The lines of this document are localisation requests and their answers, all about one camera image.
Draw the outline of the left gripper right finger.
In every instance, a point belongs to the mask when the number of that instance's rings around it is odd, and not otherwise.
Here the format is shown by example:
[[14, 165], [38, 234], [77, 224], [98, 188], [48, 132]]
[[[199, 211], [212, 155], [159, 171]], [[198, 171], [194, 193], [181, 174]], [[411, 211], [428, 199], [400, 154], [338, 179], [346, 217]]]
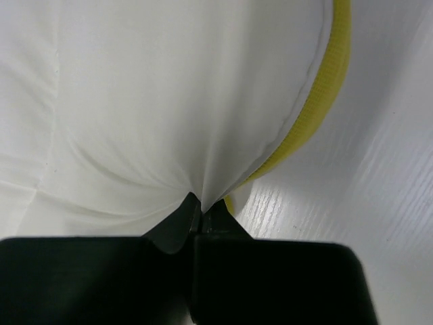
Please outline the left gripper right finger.
[[196, 324], [377, 324], [363, 266], [347, 246], [260, 240], [217, 202], [193, 238]]

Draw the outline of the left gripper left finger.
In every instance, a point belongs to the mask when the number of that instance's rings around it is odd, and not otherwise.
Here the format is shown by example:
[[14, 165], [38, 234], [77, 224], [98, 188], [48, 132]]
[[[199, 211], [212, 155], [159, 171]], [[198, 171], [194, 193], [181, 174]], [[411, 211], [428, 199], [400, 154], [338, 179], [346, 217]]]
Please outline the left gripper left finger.
[[141, 236], [1, 241], [2, 324], [149, 324], [187, 286], [190, 232], [201, 215], [188, 194]]

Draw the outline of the white pillow with yellow edge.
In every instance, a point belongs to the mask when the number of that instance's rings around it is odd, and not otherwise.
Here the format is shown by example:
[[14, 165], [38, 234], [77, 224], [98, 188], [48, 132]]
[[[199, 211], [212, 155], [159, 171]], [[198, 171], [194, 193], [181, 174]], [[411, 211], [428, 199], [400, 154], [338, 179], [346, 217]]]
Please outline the white pillow with yellow edge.
[[349, 1], [2, 1], [1, 237], [140, 235], [316, 132]]

